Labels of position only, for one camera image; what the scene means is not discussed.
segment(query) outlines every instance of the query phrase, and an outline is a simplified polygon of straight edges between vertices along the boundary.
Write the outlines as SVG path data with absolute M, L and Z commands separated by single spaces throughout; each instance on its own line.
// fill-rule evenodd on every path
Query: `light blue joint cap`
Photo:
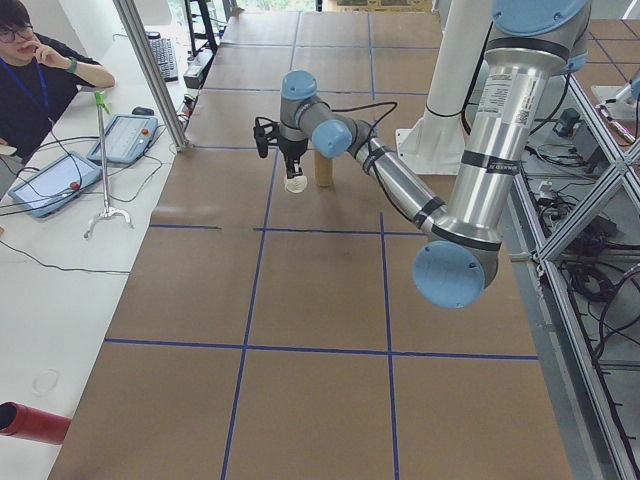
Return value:
M 327 158 L 335 158 L 347 151 L 353 137 L 347 126 L 335 118 L 325 120 L 311 134 L 311 143 Z
M 533 37 L 564 25 L 588 0 L 494 0 L 491 16 L 504 33 Z
M 575 57 L 571 57 L 565 67 L 559 72 L 555 73 L 556 75 L 566 75 L 567 73 L 574 73 L 580 70 L 587 64 L 587 53 L 581 53 L 580 55 L 576 55 Z
M 484 291 L 484 270 L 466 248 L 444 240 L 429 242 L 413 262 L 413 281 L 430 302 L 463 308 Z
M 636 100 L 640 100 L 640 76 L 635 80 L 631 80 L 631 96 Z
M 292 70 L 282 79 L 282 98 L 304 100 L 318 91 L 316 78 L 306 70 Z

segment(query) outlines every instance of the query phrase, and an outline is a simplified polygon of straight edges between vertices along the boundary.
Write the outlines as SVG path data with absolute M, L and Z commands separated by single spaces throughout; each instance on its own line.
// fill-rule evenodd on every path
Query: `glasses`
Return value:
M 0 42 L 12 43 L 16 40 L 16 35 L 25 40 L 29 40 L 33 36 L 33 26 L 25 25 L 16 30 L 0 30 Z

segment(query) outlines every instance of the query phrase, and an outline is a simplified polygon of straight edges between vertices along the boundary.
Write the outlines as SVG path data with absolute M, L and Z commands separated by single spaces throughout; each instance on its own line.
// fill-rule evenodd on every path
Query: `tripod base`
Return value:
M 120 210 L 119 208 L 106 207 L 102 213 L 97 214 L 89 220 L 89 227 L 87 228 L 87 231 L 84 232 L 84 238 L 89 239 L 91 237 L 93 234 L 93 227 L 95 227 L 96 223 L 100 220 L 109 220 L 111 217 L 115 217 L 116 215 L 122 215 L 124 217 L 124 221 L 127 222 L 127 225 L 133 228 L 131 217 L 126 211 Z

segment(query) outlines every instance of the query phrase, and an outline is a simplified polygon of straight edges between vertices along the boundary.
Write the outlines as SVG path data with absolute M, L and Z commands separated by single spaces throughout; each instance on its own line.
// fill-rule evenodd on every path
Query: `black shirt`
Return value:
M 43 35 L 38 35 L 38 38 L 41 43 L 53 47 L 63 57 L 73 57 L 79 62 L 98 64 L 64 43 Z M 0 138 L 4 138 L 9 145 L 18 149 L 16 155 L 28 159 L 51 131 L 51 122 L 44 107 L 36 60 L 33 59 L 24 67 L 7 66 L 15 72 L 31 95 L 27 95 L 6 69 L 0 66 Z M 51 119 L 55 122 L 78 93 L 78 85 L 92 85 L 62 69 L 44 65 L 40 67 L 47 85 Z

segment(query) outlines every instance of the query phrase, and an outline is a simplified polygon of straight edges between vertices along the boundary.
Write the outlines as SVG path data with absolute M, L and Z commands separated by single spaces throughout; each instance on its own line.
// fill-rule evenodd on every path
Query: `keyboard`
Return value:
M 153 38 L 149 40 L 151 51 L 156 59 L 160 74 L 165 82 L 178 80 L 178 62 L 170 38 Z

